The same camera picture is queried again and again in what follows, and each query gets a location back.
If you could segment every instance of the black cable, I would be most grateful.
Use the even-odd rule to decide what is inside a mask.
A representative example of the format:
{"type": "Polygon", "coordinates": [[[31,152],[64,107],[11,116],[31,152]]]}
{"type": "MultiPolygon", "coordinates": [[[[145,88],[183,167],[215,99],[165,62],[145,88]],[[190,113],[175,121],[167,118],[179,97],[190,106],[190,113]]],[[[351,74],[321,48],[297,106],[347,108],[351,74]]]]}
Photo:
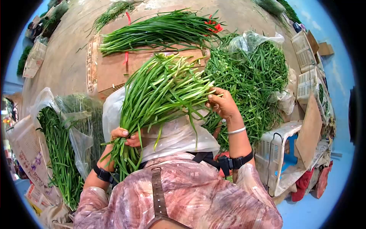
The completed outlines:
{"type": "Polygon", "coordinates": [[[272,138],[272,140],[271,140],[271,142],[269,143],[269,159],[268,159],[268,166],[267,166],[267,187],[268,187],[268,189],[267,189],[267,193],[268,193],[268,195],[270,196],[270,197],[274,197],[274,195],[273,196],[271,196],[270,194],[269,194],[269,186],[268,186],[268,181],[269,181],[269,164],[271,163],[271,150],[272,150],[272,142],[273,142],[273,140],[275,139],[275,135],[278,135],[278,136],[280,136],[280,138],[281,138],[281,145],[283,144],[283,137],[279,134],[279,133],[274,133],[273,134],[273,138],[272,138]]]}

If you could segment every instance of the red ribbon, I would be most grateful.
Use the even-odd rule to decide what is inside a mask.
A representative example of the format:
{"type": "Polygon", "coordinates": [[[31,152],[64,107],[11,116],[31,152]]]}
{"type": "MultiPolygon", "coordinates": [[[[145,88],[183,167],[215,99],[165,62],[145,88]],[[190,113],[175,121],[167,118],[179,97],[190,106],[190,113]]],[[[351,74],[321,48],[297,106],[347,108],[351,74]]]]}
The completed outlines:
{"type": "MultiPolygon", "coordinates": [[[[214,24],[216,24],[216,22],[209,20],[208,22],[205,22],[205,24],[211,24],[211,25],[214,25],[214,24]]],[[[217,24],[217,25],[215,25],[215,29],[216,29],[216,30],[212,30],[212,29],[210,29],[210,28],[207,28],[207,29],[208,29],[209,31],[214,32],[214,33],[218,33],[218,32],[220,32],[220,31],[222,31],[224,28],[222,28],[220,24],[217,24]]]]}
{"type": "MultiPolygon", "coordinates": [[[[128,25],[131,25],[131,18],[128,12],[126,12],[128,18],[128,25]]],[[[128,62],[128,51],[124,53],[124,62],[122,64],[126,64],[128,62]]]]}

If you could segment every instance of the bracelet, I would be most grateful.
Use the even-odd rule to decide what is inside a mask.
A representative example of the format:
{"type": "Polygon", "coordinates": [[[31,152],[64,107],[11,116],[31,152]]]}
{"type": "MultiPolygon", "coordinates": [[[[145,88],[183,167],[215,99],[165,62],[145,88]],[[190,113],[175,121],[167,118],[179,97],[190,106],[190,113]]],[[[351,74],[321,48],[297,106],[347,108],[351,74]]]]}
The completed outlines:
{"type": "Polygon", "coordinates": [[[237,134],[237,133],[244,131],[245,129],[246,129],[246,127],[244,126],[244,128],[241,128],[239,130],[228,131],[228,134],[237,134]]]}

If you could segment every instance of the pink patterned shirt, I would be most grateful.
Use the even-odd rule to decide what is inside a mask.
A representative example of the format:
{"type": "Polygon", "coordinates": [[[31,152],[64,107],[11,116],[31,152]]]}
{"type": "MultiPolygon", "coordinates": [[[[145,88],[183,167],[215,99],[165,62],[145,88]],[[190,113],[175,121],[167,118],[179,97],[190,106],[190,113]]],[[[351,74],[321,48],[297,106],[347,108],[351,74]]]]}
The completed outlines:
{"type": "Polygon", "coordinates": [[[161,170],[168,216],[190,228],[281,228],[282,217],[259,180],[245,164],[236,184],[222,179],[216,168],[179,153],[148,161],[114,187],[111,198],[89,187],[80,196],[74,229],[145,228],[154,218],[151,169],[161,170]]]}

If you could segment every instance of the black wrist strap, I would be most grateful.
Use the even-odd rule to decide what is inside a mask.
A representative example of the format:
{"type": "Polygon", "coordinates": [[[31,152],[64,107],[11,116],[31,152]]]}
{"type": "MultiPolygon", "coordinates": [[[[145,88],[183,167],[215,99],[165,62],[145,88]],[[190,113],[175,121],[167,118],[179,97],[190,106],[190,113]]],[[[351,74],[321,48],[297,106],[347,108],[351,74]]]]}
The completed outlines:
{"type": "Polygon", "coordinates": [[[246,155],[245,157],[238,158],[228,158],[226,156],[219,157],[219,164],[225,177],[230,175],[230,171],[232,169],[239,169],[243,166],[243,164],[249,162],[253,158],[253,149],[252,151],[246,155]]]}
{"type": "Polygon", "coordinates": [[[245,157],[231,158],[232,168],[230,169],[239,169],[241,166],[243,166],[243,164],[249,162],[252,158],[253,158],[253,149],[245,157]]]}
{"type": "Polygon", "coordinates": [[[111,174],[102,168],[99,168],[97,164],[93,167],[94,172],[97,174],[98,178],[105,182],[110,182],[111,174]]]}

